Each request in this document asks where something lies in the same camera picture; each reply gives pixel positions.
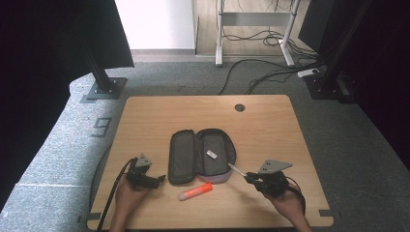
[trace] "power strip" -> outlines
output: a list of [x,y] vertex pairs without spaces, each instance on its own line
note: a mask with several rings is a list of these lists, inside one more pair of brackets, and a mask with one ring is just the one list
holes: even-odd
[[298,76],[300,78],[305,77],[307,75],[313,75],[313,74],[317,74],[320,73],[320,71],[318,69],[311,69],[311,70],[306,70],[306,71],[300,71],[298,72]]

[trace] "gray carpet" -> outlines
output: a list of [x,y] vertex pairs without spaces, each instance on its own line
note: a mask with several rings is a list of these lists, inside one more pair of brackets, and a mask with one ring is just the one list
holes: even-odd
[[[64,112],[0,215],[0,231],[89,231],[91,182],[113,141],[126,99],[216,95],[232,65],[136,63],[134,69],[109,70],[110,77],[128,79],[116,101],[83,101],[94,77],[88,74],[74,81]],[[223,94],[244,94],[251,80],[277,69],[242,63]],[[284,83],[263,82],[252,93],[284,94],[292,101],[335,218],[333,226],[315,231],[410,231],[410,173],[359,106],[312,100],[296,74]]]

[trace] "wire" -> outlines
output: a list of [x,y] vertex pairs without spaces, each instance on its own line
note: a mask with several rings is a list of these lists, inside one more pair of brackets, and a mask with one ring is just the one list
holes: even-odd
[[[278,46],[280,45],[280,42],[278,40],[283,39],[283,35],[279,32],[276,31],[272,31],[270,30],[271,27],[268,28],[268,30],[264,30],[264,31],[260,31],[254,35],[248,36],[248,37],[240,37],[240,36],[235,36],[235,35],[226,35],[225,30],[222,28],[222,32],[223,32],[223,36],[232,42],[236,42],[236,41],[263,41],[263,43],[265,45],[268,46]],[[266,37],[263,38],[255,38],[263,33],[268,33],[268,35]],[[309,50],[309,49],[305,49],[305,48],[301,48],[299,46],[296,45],[296,43],[289,39],[288,40],[288,44],[289,44],[289,48],[291,51],[293,51],[295,54],[298,55],[303,55],[309,58],[313,58],[316,59],[317,58],[317,54],[315,54],[315,51],[313,50]]]
[[276,5],[276,7],[275,7],[275,12],[277,11],[278,8],[281,8],[281,9],[284,10],[284,11],[286,11],[286,10],[289,9],[289,12],[291,12],[294,2],[295,2],[295,0],[291,0],[291,1],[290,1],[290,5],[285,8],[285,7],[279,6],[279,5],[278,5],[278,1],[277,1],[277,5]]
[[111,204],[112,197],[114,197],[114,193],[115,193],[115,190],[117,189],[118,183],[120,182],[121,177],[124,175],[124,172],[125,172],[127,166],[128,166],[128,165],[130,164],[130,162],[132,162],[132,161],[133,161],[133,159],[130,159],[130,160],[124,165],[124,167],[123,167],[123,168],[121,169],[121,171],[120,171],[120,174],[118,174],[117,179],[115,179],[114,185],[112,186],[112,189],[111,189],[111,193],[110,193],[109,196],[108,196],[108,200],[106,201],[105,208],[104,208],[104,210],[103,210],[103,212],[102,212],[102,217],[100,218],[99,227],[97,228],[97,231],[99,231],[99,232],[102,231],[103,222],[104,222],[104,220],[105,220],[106,213],[108,212],[109,205]]
[[268,12],[269,8],[274,4],[274,1],[275,1],[275,0],[272,0],[271,4],[269,4],[269,6],[266,8],[266,11],[265,11],[265,12]]
[[274,10],[274,12],[277,11],[277,9],[278,9],[278,4],[279,4],[279,0],[277,0],[277,4],[275,5],[275,10]]
[[286,177],[286,179],[291,180],[291,181],[292,181],[293,183],[295,183],[295,185],[298,187],[299,190],[296,190],[296,189],[294,189],[294,188],[292,188],[292,187],[290,187],[290,186],[288,186],[287,189],[290,190],[290,191],[292,191],[293,193],[295,193],[295,194],[299,197],[299,200],[301,201],[301,204],[302,204],[302,210],[304,211],[304,214],[305,214],[306,211],[307,211],[307,202],[306,202],[306,200],[305,200],[304,195],[302,194],[301,188],[299,187],[298,183],[296,183],[296,181],[293,180],[292,178]]
[[88,204],[88,212],[91,212],[91,207],[92,207],[92,201],[93,201],[93,188],[94,188],[94,183],[95,183],[95,181],[96,181],[96,176],[97,176],[97,172],[98,172],[98,170],[100,169],[100,165],[101,165],[101,163],[102,163],[102,161],[103,161],[103,158],[106,156],[106,154],[108,154],[108,151],[109,151],[109,149],[111,148],[111,146],[112,146],[112,143],[111,144],[109,144],[109,146],[105,149],[105,152],[103,152],[103,154],[102,154],[102,157],[100,158],[100,161],[99,161],[99,163],[97,164],[97,167],[96,167],[96,170],[94,171],[94,175],[93,175],[93,179],[92,179],[92,181],[91,181],[91,187],[90,187],[90,195],[89,195],[89,204]]
[[308,69],[312,69],[312,68],[316,68],[316,67],[319,67],[319,66],[324,65],[324,62],[322,62],[322,61],[316,61],[316,62],[314,62],[314,63],[308,64],[308,65],[302,66],[302,67],[287,67],[287,66],[279,65],[279,64],[276,64],[276,63],[273,63],[273,62],[269,62],[269,61],[265,61],[265,60],[258,60],[258,59],[245,59],[245,60],[240,60],[240,61],[236,62],[235,64],[233,64],[232,67],[229,69],[228,74],[227,74],[226,79],[225,79],[225,82],[224,82],[224,84],[223,84],[223,86],[222,86],[222,89],[221,89],[220,92],[218,93],[218,95],[221,95],[221,94],[223,93],[223,91],[225,90],[225,88],[226,88],[226,86],[227,86],[227,83],[228,83],[228,81],[229,81],[229,78],[230,78],[230,76],[231,76],[231,73],[232,73],[233,69],[234,69],[236,66],[238,66],[240,63],[243,63],[243,62],[263,62],[263,63],[267,63],[267,64],[270,64],[270,65],[274,65],[274,66],[277,66],[277,67],[280,67],[280,68],[289,70],[289,71],[283,71],[283,72],[280,71],[280,72],[275,72],[275,73],[270,72],[270,73],[265,74],[265,75],[263,75],[263,76],[261,76],[261,77],[259,77],[259,78],[257,78],[257,79],[254,79],[253,81],[251,81],[251,82],[249,83],[250,87],[249,87],[249,88],[247,89],[247,91],[246,91],[246,94],[247,94],[247,95],[249,95],[249,94],[252,92],[252,90],[253,90],[259,83],[261,83],[262,81],[267,80],[269,77],[272,77],[272,76],[275,76],[275,75],[280,75],[280,74],[296,73],[296,72],[300,72],[300,71],[303,71],[303,70],[308,70]]
[[238,6],[242,10],[242,12],[244,12],[244,9],[241,7],[241,2],[239,0],[238,0]]

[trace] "grommet hole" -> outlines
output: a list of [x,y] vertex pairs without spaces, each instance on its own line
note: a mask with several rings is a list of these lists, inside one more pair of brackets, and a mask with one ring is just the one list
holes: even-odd
[[238,112],[243,112],[243,111],[245,111],[245,106],[242,105],[242,104],[236,104],[236,105],[235,105],[235,109],[236,109],[236,111],[238,111]]

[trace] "white pen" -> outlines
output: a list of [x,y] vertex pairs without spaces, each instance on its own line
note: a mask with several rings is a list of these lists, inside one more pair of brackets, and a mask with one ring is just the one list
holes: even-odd
[[241,174],[242,176],[244,176],[244,177],[247,176],[247,174],[243,173],[243,172],[242,172],[241,170],[239,170],[236,166],[234,166],[234,165],[232,165],[232,164],[230,164],[230,163],[228,163],[228,165],[229,165],[234,171],[238,172],[238,173]]

